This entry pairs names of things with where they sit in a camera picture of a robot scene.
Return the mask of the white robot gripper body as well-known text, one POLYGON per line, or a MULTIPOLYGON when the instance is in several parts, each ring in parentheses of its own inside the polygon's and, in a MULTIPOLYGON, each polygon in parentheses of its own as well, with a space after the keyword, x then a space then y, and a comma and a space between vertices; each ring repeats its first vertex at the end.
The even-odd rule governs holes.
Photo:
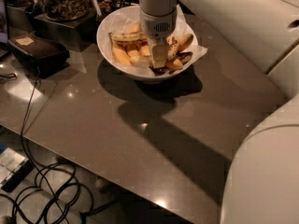
POLYGON ((143 32, 150 38, 168 37, 176 28, 177 10, 168 14, 150 15, 140 9, 140 21, 143 32))

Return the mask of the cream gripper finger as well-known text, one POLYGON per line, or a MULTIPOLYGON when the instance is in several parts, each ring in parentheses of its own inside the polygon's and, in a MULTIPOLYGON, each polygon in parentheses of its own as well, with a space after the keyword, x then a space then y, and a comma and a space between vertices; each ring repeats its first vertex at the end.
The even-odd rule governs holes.
POLYGON ((169 51, 169 44, 166 39, 164 37, 149 38, 148 45, 152 67, 154 69, 165 67, 169 51))

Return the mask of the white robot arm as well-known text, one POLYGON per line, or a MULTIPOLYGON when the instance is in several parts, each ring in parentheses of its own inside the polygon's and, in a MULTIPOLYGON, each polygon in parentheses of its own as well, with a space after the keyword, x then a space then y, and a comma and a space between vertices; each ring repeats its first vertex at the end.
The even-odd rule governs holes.
POLYGON ((222 183, 221 224, 299 224, 297 6, 285 0, 139 0, 148 36, 164 39, 176 29, 177 1, 247 59, 231 64, 234 86, 222 98, 239 107, 273 84, 289 100, 249 133, 229 165, 187 139, 174 141, 166 154, 202 189, 216 192, 222 183))

